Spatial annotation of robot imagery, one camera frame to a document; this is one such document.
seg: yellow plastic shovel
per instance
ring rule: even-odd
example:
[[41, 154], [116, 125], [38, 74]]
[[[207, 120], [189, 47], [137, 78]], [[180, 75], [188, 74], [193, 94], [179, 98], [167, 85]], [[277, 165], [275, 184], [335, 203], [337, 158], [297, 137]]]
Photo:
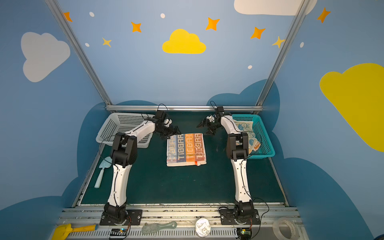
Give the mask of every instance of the yellow plastic shovel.
[[71, 232], [88, 232], [95, 231], [96, 225], [71, 228], [71, 224], [60, 225], [53, 233], [52, 240], [64, 240]]

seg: clear tape roll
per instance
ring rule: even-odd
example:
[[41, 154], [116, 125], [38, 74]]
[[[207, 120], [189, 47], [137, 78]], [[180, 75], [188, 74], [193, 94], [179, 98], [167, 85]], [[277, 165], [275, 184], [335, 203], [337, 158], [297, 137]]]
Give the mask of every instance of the clear tape roll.
[[[279, 227], [281, 222], [285, 223], [291, 230], [291, 238], [286, 238], [281, 233], [280, 227]], [[291, 222], [288, 218], [282, 217], [274, 221], [272, 224], [272, 229], [275, 236], [278, 238], [278, 240], [298, 240], [299, 238], [299, 230], [297, 228], [297, 225]]]

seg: metal frame pole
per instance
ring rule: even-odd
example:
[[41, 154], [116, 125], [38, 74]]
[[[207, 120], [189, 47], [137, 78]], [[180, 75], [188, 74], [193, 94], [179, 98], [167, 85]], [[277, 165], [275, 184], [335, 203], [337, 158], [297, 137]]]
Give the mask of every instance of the metal frame pole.
[[68, 41], [71, 43], [74, 51], [76, 52], [77, 56], [79, 57], [81, 63], [83, 64], [85, 70], [87, 71], [87, 73], [88, 73], [89, 77], [91, 78], [93, 84], [95, 85], [96, 89], [99, 91], [99, 94], [101, 95], [105, 104], [113, 105], [113, 103], [112, 103], [111, 99], [109, 98], [107, 92], [105, 91], [105, 88], [102, 85], [99, 77], [97, 76], [97, 74], [96, 74], [95, 70], [93, 69], [90, 61], [88, 60], [87, 56], [85, 55], [85, 52], [83, 51], [79, 40], [77, 39], [74, 31], [72, 30], [67, 19], [65, 18], [59, 3], [56, 0], [45, 0], [45, 2], [47, 3], [48, 7], [50, 8], [56, 21], [59, 23], [59, 26], [63, 30], [65, 36], [68, 38]]
[[293, 40], [296, 37], [297, 32], [299, 31], [299, 28], [305, 18], [305, 12], [307, 10], [307, 7], [309, 5], [309, 2], [311, 0], [303, 0], [299, 6], [299, 9], [295, 15], [295, 18], [292, 21], [292, 24], [288, 30], [288, 33], [285, 37], [284, 44], [282, 48], [279, 51], [279, 54], [277, 55], [276, 61], [273, 64], [273, 68], [271, 70], [271, 73], [269, 74], [264, 87], [260, 93], [259, 98], [257, 99], [256, 106], [262, 106], [264, 103], [264, 100], [269, 92], [269, 90], [272, 87], [272, 84], [280, 70], [280, 67], [282, 66], [285, 57], [288, 54], [288, 51], [292, 45]]
[[[262, 106], [223, 106], [225, 111], [262, 111]], [[107, 105], [105, 107], [108, 111], [215, 111], [212, 106], [181, 106], [181, 105]]]

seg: metal bracket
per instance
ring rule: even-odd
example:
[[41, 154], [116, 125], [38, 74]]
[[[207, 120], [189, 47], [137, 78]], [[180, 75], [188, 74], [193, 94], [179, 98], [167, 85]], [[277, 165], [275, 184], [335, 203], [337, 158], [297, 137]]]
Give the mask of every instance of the metal bracket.
[[[140, 225], [141, 215], [143, 213], [143, 210], [141, 210], [141, 209], [126, 209], [126, 213], [127, 213], [127, 219], [131, 220], [132, 226]], [[100, 225], [101, 226], [119, 226], [119, 225], [115, 225], [115, 224], [108, 222], [108, 221], [109, 221], [108, 218], [101, 218]], [[124, 225], [122, 225], [122, 226], [128, 226], [129, 222], [125, 221], [125, 223], [123, 223], [123, 224]]]
[[[250, 225], [251, 219], [246, 221], [245, 223], [239, 223], [235, 219], [235, 211], [234, 209], [220, 208], [220, 221], [221, 225]], [[255, 209], [255, 214], [252, 217], [252, 225], [260, 225], [260, 216], [257, 209]]]

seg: towel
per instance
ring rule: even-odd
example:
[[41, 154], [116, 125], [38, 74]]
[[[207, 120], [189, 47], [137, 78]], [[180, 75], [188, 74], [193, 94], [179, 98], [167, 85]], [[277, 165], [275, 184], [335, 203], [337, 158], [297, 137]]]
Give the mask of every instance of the towel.
[[253, 132], [253, 121], [236, 121], [234, 120], [236, 126], [241, 132], [247, 132], [248, 134], [248, 154], [251, 154], [252, 151], [257, 151], [261, 144], [256, 139], [256, 135]]
[[207, 163], [202, 133], [173, 135], [167, 140], [167, 166], [188, 166]]

